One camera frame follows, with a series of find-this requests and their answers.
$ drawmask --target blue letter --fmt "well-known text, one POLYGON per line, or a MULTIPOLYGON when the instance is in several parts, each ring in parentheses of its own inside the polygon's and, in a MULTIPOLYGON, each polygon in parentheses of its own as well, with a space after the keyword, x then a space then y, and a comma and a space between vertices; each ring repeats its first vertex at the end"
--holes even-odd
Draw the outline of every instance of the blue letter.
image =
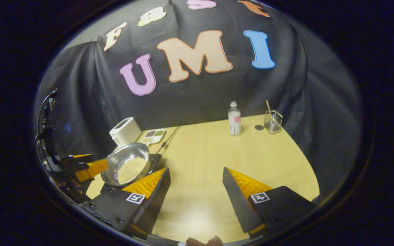
POLYGON ((275 62, 272 61, 267 46, 267 34, 260 31, 244 31, 244 36, 250 39, 255 52, 255 60, 252 65, 261 69, 274 67, 275 62))

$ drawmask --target finger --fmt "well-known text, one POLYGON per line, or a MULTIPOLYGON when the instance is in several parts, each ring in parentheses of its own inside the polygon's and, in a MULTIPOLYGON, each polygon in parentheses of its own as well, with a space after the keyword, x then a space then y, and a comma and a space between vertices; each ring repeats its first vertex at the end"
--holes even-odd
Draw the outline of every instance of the finger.
POLYGON ((223 242, 219 237, 214 236, 214 238, 210 239, 206 245, 207 246, 223 246, 223 242))
POLYGON ((187 246, 206 246, 206 244, 199 240, 195 240, 194 238, 188 238, 185 243, 187 246))

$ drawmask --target black cloth backdrop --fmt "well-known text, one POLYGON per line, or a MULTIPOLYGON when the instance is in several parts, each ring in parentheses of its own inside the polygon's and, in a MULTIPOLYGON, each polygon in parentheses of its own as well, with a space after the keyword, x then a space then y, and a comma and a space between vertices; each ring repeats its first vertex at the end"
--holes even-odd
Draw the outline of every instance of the black cloth backdrop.
POLYGON ((260 5, 270 14, 267 18, 236 0, 214 2, 216 7, 201 10, 191 10, 186 1, 179 0, 127 4, 122 17, 105 27, 96 41, 56 56, 38 89, 33 126, 42 100, 58 88, 50 122, 56 128, 59 154, 93 153, 103 158, 116 147, 108 132, 124 118, 134 117, 142 130, 224 120, 230 101, 235 100, 246 117, 263 114, 268 99, 272 109, 283 114, 283 127, 313 167, 320 198, 325 198, 358 154, 362 113, 356 82, 322 40, 283 13, 260 5), (137 25, 142 14, 159 6, 167 13, 165 17, 137 25), (103 51, 105 34, 123 22, 127 26, 116 44, 103 51), (189 78, 170 82, 166 55, 157 44, 177 37, 194 47, 198 34, 207 30, 223 33, 221 42, 233 69, 221 73, 202 69, 195 75, 183 65, 189 78), (268 35, 275 67, 252 66, 254 52, 243 35, 245 30, 268 35), (133 63, 136 81, 144 84, 145 76, 135 60, 147 53, 156 88, 145 96, 134 95, 119 69, 133 63))

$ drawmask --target foam letter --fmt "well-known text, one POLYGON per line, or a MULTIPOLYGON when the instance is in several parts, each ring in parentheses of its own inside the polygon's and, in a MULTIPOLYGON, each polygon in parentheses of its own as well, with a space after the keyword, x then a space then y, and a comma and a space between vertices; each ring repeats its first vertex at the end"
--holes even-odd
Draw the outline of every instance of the foam letter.
POLYGON ((144 85, 139 85, 136 82, 135 76, 133 75, 132 68, 133 65, 131 63, 125 65, 119 70, 124 76, 124 79, 129 86, 129 89, 133 92, 133 94, 138 96, 144 96, 150 94, 156 87, 156 78, 153 74, 152 67, 150 67, 150 63, 148 60, 150 59, 149 54, 145 54, 143 56, 138 57, 136 59, 136 64, 139 64, 142 67, 142 71, 144 72, 145 78, 147 82, 144 85))
POLYGON ((138 26, 145 26, 150 22, 162 19, 166 14, 167 13, 164 12, 164 8, 154 8, 141 16, 141 20, 139 21, 138 26))
POLYGON ((116 43, 115 37, 119 37, 121 34, 121 28, 124 28, 127 25, 127 22, 122 23, 114 30, 111 30, 108 34, 106 34, 106 45, 104 47, 104 51, 108 50, 116 43))
POLYGON ((267 34, 260 31, 244 31, 244 36, 250 39, 255 52, 255 60, 252 62, 252 66, 261 69, 274 67, 275 62, 272 61, 267 46, 267 34))
POLYGON ((261 11, 262 8, 260 6, 258 6, 258 5, 254 5, 253 3, 247 2, 247 1, 238 1, 238 2, 239 3, 243 3, 248 9, 250 9, 253 12, 255 12, 256 14, 260 14, 260 15, 265 16, 265 17, 270 17, 269 14, 262 12, 261 11))
POLYGON ((223 33, 218 30, 201 32, 194 49, 178 38, 167 39, 158 44, 158 49, 163 50, 171 69, 169 80, 178 82, 189 77, 189 72, 183 70, 180 61, 189 67, 191 71, 199 75, 206 56, 205 70, 208 73, 220 73, 233 68, 232 63, 227 61, 221 43, 223 33))
POLYGON ((188 4, 188 8, 192 10, 207 9, 217 6, 217 3, 211 0, 188 0, 186 3, 188 4))

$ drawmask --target white box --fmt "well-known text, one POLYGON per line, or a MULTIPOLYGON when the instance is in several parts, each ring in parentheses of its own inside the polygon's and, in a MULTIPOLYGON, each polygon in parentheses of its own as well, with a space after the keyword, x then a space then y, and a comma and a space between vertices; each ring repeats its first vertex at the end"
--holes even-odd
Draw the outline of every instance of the white box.
POLYGON ((133 117, 125 118, 109 132, 118 146, 136 142, 141 133, 141 129, 133 117))

